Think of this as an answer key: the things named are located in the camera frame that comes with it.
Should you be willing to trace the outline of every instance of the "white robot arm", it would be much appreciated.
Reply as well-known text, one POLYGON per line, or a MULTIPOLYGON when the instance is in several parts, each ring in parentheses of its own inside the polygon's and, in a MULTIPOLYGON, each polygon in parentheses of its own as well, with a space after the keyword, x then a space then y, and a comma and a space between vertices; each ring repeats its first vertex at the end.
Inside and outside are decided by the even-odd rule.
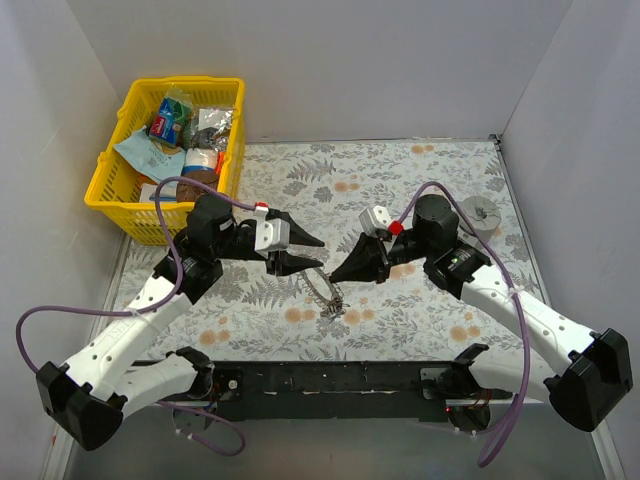
POLYGON ((321 247, 286 212, 256 204, 255 219, 237 224, 225 200, 201 197, 174 238, 183 270, 179 289, 169 252, 129 304, 131 316, 113 320, 89 345, 61 366, 47 362, 36 373, 45 411, 86 450, 104 444, 122 421, 174 394, 201 399, 212 391, 213 362, 185 347, 165 360, 127 373, 155 337, 187 313, 222 276, 220 259, 265 262, 267 273, 286 276, 322 263, 286 252, 289 244, 321 247), (164 304, 147 313, 161 299, 164 304))
MULTIPOLYGON (((320 240, 302 230, 286 212, 266 205, 257 205, 256 210, 257 220, 236 224, 228 204, 201 197, 187 219, 187 228, 175 237, 184 279, 173 297, 154 311, 139 313, 169 295, 177 283, 176 264, 168 254, 129 305, 131 316, 114 320, 62 366, 48 362, 37 372, 46 412, 83 448, 104 444, 124 418, 158 400, 177 393, 201 399, 212 391, 213 363, 191 347, 171 352, 162 362, 133 373, 127 370, 160 332, 188 312, 222 276, 220 259, 264 261, 267 273, 273 275, 322 265, 285 251, 289 240, 323 246, 320 240)), ((360 219, 365 233, 331 274, 333 283, 380 283, 389 277, 391 266, 426 258, 425 273, 436 286, 520 334, 511 302, 514 292, 483 253, 457 237, 458 216, 446 199, 421 197, 415 205, 413 228, 405 231, 393 225, 383 207, 369 209, 360 219), (397 237, 387 248, 384 240, 391 233, 397 237)), ((546 361, 542 368, 532 369, 528 395, 549 402, 576 428, 595 429, 633 386, 626 340, 611 329, 595 333, 527 293, 518 295, 532 348, 546 361)), ((483 388, 517 391, 522 364, 505 364, 482 353, 487 349, 486 345, 467 349, 428 387, 463 397, 483 388)), ((292 388, 291 384, 289 380, 286 388, 292 388)))
MULTIPOLYGON (((424 271, 440 289, 482 310, 520 336, 511 296, 519 295, 531 348, 546 362, 532 366, 527 395, 550 403, 571 425, 592 431, 633 387, 629 348, 612 329, 603 334, 575 323, 526 292, 510 291, 500 269, 458 238, 459 217, 439 195, 420 197, 409 230, 391 222, 384 207, 365 210, 364 230, 351 254, 330 277, 342 281, 384 282, 392 266, 425 259, 424 271), (392 246, 385 245, 391 234, 392 246)), ((482 389, 517 392, 522 362, 505 363, 476 344, 431 383, 440 392, 462 396, 482 389)))

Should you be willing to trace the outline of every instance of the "plastic basket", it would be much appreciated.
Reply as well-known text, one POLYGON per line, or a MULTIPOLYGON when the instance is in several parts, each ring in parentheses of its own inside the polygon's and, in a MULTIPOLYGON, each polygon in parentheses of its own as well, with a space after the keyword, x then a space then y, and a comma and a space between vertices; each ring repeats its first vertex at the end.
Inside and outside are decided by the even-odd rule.
MULTIPOLYGON (((138 203, 140 174, 114 150, 113 146, 151 121, 172 85, 189 93, 194 106, 233 105, 229 146, 220 174, 218 191, 235 197, 242 170, 245 137, 242 115, 244 82, 241 79, 178 76, 143 78, 135 81, 122 108, 118 110, 118 123, 109 145, 98 157, 98 167, 84 201, 90 208, 103 212, 144 245, 166 245, 166 240, 154 205, 138 203)), ((172 235, 185 227, 187 213, 192 209, 191 202, 162 204, 164 218, 172 235)))

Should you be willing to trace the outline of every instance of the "metal wire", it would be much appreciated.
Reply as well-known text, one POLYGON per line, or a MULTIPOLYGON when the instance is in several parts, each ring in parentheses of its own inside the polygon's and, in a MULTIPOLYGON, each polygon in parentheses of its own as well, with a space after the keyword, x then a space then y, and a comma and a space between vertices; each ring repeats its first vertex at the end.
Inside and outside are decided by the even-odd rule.
POLYGON ((304 283, 305 293, 315 302, 318 307, 322 309, 320 311, 320 317, 327 319, 329 322, 333 322, 336 318, 339 318, 346 313, 344 307, 348 307, 349 305, 344 303, 344 295, 340 287, 338 287, 338 285, 334 283, 331 283, 329 277, 326 273, 324 273, 324 271, 322 271, 320 268, 314 268, 313 270, 329 288, 329 291, 331 292, 331 298, 327 298, 320 293, 313 282, 311 282, 311 280, 309 279, 309 275, 307 275, 306 270, 301 271, 298 275, 304 283))

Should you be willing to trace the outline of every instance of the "white backdrop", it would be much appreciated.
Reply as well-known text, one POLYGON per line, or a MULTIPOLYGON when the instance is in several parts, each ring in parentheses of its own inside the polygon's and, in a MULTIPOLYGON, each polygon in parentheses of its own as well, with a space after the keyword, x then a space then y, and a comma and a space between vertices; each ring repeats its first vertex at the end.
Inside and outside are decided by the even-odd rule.
POLYGON ((247 82, 249 139, 501 133, 571 0, 67 0, 116 92, 247 82))
MULTIPOLYGON (((83 195, 115 124, 117 96, 63 0, 0 0, 0 478, 38 478, 51 444, 33 373, 15 342, 27 308, 102 307, 118 231, 83 195)), ((25 326, 36 365, 62 362, 93 319, 25 326)))
POLYGON ((627 337, 636 388, 608 423, 640 471, 640 2, 575 0, 504 135, 554 307, 627 337))

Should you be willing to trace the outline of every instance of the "floral tablecloth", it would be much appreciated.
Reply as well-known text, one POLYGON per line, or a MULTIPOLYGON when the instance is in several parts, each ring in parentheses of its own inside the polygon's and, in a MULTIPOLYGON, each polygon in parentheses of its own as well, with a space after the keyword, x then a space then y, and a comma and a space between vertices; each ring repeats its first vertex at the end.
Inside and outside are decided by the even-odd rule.
MULTIPOLYGON (((249 145, 239 199, 265 201, 291 213, 326 243, 325 248, 291 250, 322 260, 331 272, 355 244, 364 208, 385 205, 395 218, 427 180, 442 182, 459 200, 482 195, 500 207, 502 223, 491 245, 516 283, 540 297, 491 142, 249 145)), ((135 296, 165 250, 132 243, 116 307, 135 296)), ((298 276, 275 278, 264 273, 262 263, 224 262, 224 276, 157 337, 142 359, 162 359, 188 345, 213 360, 451 360, 474 342, 517 353, 516 336, 438 291, 421 263, 394 267, 382 285, 341 284, 347 312, 327 323, 298 276)))

